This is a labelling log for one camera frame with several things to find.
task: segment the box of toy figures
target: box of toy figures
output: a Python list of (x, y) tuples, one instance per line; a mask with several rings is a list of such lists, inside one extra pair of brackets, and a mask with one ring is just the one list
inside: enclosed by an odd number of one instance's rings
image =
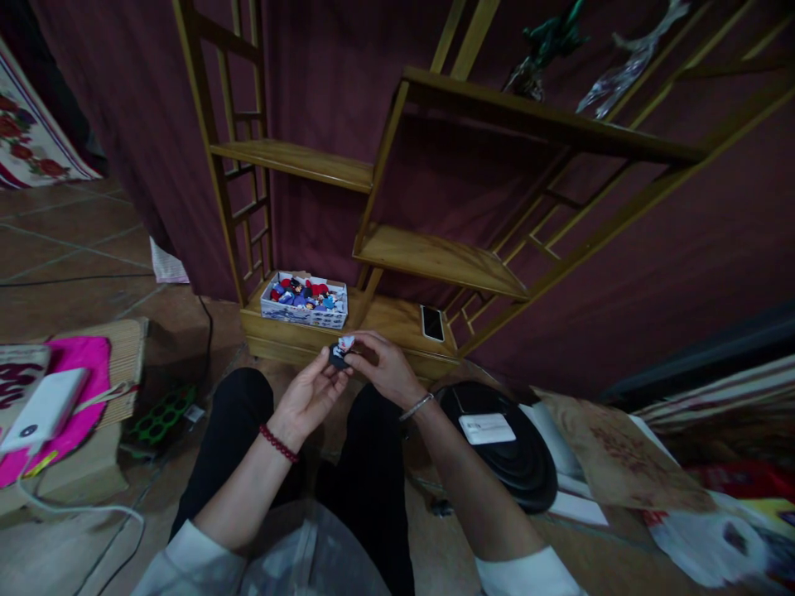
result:
[(348, 318), (348, 289), (307, 272), (276, 272), (260, 304), (265, 319), (342, 329)]

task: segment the wrist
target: wrist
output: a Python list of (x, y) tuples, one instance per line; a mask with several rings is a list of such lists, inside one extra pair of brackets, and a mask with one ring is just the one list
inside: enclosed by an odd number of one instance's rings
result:
[(438, 419), (439, 415), (442, 415), (446, 418), (445, 413), (441, 410), (441, 406), (436, 399), (429, 400), (427, 404), (421, 407), (419, 410), (414, 412), (412, 416), (412, 420), (414, 420), (417, 426), (423, 427), (427, 425), (434, 425), (436, 419)]
[(415, 387), (403, 393), (405, 402), (403, 409), (406, 411), (411, 410), (416, 404), (422, 401), (428, 393), (429, 391), (418, 383)]
[(294, 454), (301, 450), (306, 440), (297, 425), (288, 416), (284, 416), (279, 411), (276, 411), (270, 420), (267, 421), (267, 429)]

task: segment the white sleeve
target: white sleeve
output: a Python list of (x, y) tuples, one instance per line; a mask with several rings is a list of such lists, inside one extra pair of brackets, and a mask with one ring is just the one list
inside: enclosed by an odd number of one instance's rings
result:
[(488, 596), (587, 596), (551, 546), (522, 559), (475, 563)]
[(215, 544), (186, 521), (157, 553), (132, 596), (234, 594), (246, 560)]

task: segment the smartphone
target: smartphone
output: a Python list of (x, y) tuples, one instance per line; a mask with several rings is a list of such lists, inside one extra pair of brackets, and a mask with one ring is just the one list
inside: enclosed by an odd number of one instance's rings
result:
[(422, 334), (437, 342), (445, 341), (445, 328), (441, 324), (441, 312), (430, 306), (420, 305), (422, 310)]

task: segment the red bead bracelet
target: red bead bracelet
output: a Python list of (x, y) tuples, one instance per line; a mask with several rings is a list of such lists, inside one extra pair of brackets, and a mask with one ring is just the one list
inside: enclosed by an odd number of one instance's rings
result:
[(287, 459), (289, 459), (294, 464), (298, 463), (298, 454), (294, 454), (290, 451), (284, 443), (282, 443), (279, 439), (277, 439), (271, 430), (267, 427), (267, 425), (261, 424), (259, 426), (259, 431), (263, 434), (263, 437), (267, 439), (267, 442), (276, 447), (279, 453), (284, 455)]

